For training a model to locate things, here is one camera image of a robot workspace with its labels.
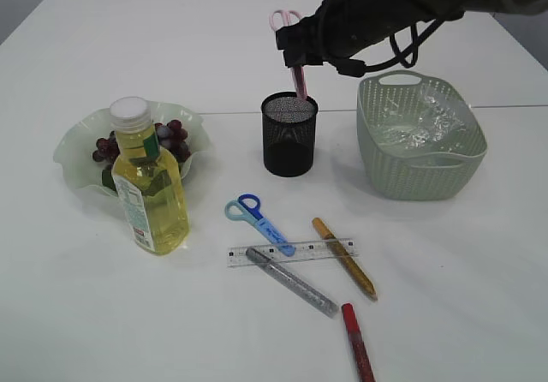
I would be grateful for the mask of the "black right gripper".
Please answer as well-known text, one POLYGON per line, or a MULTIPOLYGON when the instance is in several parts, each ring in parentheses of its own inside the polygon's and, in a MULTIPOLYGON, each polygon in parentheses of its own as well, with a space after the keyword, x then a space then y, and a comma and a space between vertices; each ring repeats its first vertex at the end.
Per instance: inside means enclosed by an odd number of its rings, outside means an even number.
POLYGON ((323 0, 313 16, 275 31, 287 68, 351 63, 371 45, 411 27, 411 0, 323 0))

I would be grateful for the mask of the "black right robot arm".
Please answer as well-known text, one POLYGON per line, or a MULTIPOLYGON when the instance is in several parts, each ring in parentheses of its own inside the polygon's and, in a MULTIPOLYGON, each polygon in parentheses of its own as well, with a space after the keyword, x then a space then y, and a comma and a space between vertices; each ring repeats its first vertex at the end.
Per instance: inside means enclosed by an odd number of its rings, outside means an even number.
POLYGON ((276 32, 287 67, 329 63, 361 77, 415 65, 419 47, 467 11, 536 15, 547 0, 323 0, 313 15, 276 32))

